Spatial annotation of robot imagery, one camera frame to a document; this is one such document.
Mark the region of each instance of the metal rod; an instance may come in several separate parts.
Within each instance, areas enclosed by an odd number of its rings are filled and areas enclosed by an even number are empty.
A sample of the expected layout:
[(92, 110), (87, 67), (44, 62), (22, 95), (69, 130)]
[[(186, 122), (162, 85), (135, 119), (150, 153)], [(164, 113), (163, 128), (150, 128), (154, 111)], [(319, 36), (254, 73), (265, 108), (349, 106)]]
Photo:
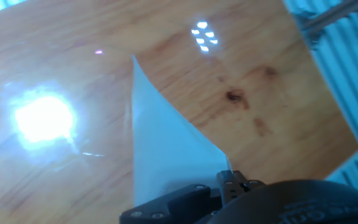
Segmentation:
[(344, 2), (332, 7), (330, 10), (322, 13), (318, 17), (306, 21), (303, 25), (305, 29), (309, 29), (309, 35), (316, 35), (324, 27), (346, 17), (352, 12), (358, 11), (358, 0), (345, 0)]

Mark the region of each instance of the white paper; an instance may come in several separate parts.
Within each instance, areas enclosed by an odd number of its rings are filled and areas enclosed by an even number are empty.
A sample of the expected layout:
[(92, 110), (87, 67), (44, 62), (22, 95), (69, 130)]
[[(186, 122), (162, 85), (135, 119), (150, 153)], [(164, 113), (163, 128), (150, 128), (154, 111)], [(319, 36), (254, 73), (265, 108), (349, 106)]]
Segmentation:
[(231, 169), (226, 155), (154, 88), (132, 59), (134, 205), (190, 184), (217, 187), (216, 174)]

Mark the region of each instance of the wooden surface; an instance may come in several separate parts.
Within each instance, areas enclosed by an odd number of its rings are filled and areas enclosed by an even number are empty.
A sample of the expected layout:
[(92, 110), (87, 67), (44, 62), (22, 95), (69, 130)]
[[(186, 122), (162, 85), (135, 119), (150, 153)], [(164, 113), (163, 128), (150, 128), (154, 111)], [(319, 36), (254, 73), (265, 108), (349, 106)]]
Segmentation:
[[(199, 21), (219, 41), (208, 53)], [(131, 54), (252, 179), (322, 179), (358, 149), (278, 0), (27, 1), (0, 11), (0, 223), (117, 223), (132, 206)], [(75, 112), (84, 154), (20, 141), (14, 110), (48, 94)]]

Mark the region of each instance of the wood grain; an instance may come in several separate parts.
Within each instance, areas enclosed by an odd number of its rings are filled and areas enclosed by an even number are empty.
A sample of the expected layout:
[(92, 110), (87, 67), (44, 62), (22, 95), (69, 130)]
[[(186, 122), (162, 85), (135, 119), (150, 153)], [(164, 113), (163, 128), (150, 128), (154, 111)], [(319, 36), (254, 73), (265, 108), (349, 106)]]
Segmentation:
[[(0, 223), (118, 223), (132, 206), (131, 54), (247, 177), (322, 179), (358, 149), (280, 1), (30, 0), (0, 11)], [(51, 93), (88, 154), (21, 140), (14, 110)]]

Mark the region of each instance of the metal bracket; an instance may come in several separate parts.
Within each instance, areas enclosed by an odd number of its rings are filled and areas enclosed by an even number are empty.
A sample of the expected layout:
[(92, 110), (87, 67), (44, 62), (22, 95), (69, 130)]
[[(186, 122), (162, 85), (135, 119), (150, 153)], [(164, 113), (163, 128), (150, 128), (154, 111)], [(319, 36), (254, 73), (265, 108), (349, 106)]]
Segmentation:
[(342, 0), (342, 3), (316, 16), (313, 12), (302, 11), (294, 14), (297, 26), (301, 30), (307, 46), (316, 50), (318, 40), (324, 35), (324, 28), (352, 12), (358, 11), (358, 0)]

